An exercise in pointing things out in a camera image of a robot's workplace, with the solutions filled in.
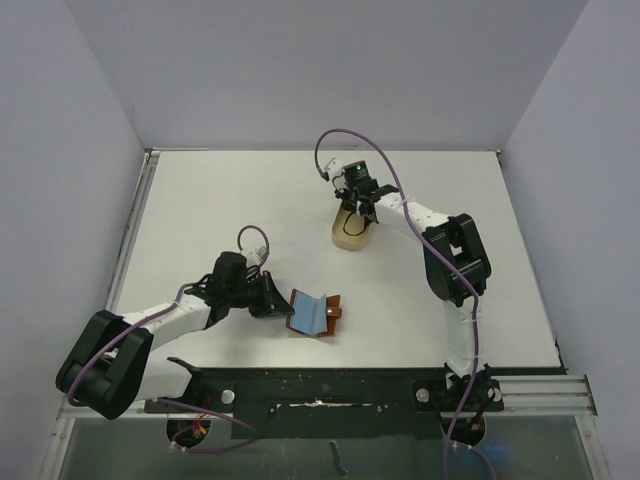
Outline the brown leather card holder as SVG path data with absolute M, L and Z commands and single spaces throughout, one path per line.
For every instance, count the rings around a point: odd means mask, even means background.
M 290 306 L 294 313 L 286 318 L 287 329 L 311 338 L 334 336 L 337 322 L 342 318 L 341 296 L 312 297 L 293 289 Z

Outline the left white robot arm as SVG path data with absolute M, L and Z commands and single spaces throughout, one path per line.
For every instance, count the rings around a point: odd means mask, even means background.
M 156 397 L 168 397 L 183 411 L 195 409 L 204 395 L 201 382 L 193 379 L 196 369 L 172 359 L 177 371 L 153 381 L 146 373 L 150 354 L 215 326 L 233 309 L 245 309 L 257 319 L 294 314 L 271 273 L 254 259 L 224 251 L 212 272 L 179 287 L 169 302 L 124 315 L 106 309 L 94 313 L 60 367 L 56 388 L 70 405 L 109 420 L 136 401 Z

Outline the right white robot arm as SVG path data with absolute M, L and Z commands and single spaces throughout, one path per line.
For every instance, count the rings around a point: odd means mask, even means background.
M 363 226 L 391 227 L 419 242 L 427 283 L 444 302 L 448 347 L 445 366 L 455 375 L 445 384 L 448 402 L 469 408 L 481 396 L 476 379 L 482 367 L 479 340 L 480 297 L 491 276 L 491 265 L 472 217 L 447 216 L 411 199 L 398 185 L 381 185 L 364 161 L 343 164 L 330 160 L 322 177 L 349 214 Z

